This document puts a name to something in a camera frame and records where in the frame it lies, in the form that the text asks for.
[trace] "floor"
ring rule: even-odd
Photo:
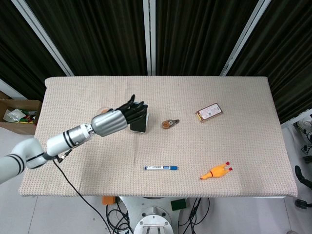
[[[283,136],[292,167],[299,165],[305,177],[312,179],[312,165],[304,164],[300,149],[304,139],[292,126],[283,129]],[[17,135],[0,128],[0,155],[10,153],[20,141],[33,136]],[[79,197],[21,197],[18,189],[22,175],[0,185],[0,234],[103,234],[108,233],[99,216]],[[312,202],[312,191],[298,183],[299,198]],[[102,214],[100,197],[86,198]],[[285,234],[294,230],[310,234],[312,208],[302,210],[294,206],[295,198],[212,198],[209,214],[195,227],[198,234]],[[198,210],[198,218],[205,214],[207,200]],[[190,208],[180,214],[185,222]]]

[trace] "brown box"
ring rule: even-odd
[[[11,99],[7,94],[0,91],[0,99]]]
[[[36,124],[39,119],[42,102],[38,100],[0,100],[0,127],[10,130],[18,134],[34,135]],[[37,111],[34,123],[9,123],[3,117],[6,110],[13,111],[21,109],[26,111]]]

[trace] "blue marker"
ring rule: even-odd
[[[145,170],[177,170],[177,166],[145,166]]]

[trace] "rubber chicken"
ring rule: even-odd
[[[203,175],[200,179],[208,179],[211,177],[219,178],[221,176],[224,176],[227,172],[233,170],[232,167],[230,167],[229,169],[225,169],[225,167],[229,164],[230,164],[229,162],[226,162],[212,168],[207,174]]]

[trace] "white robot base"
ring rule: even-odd
[[[177,233],[180,210],[172,211],[171,201],[179,197],[121,196],[134,234]]]

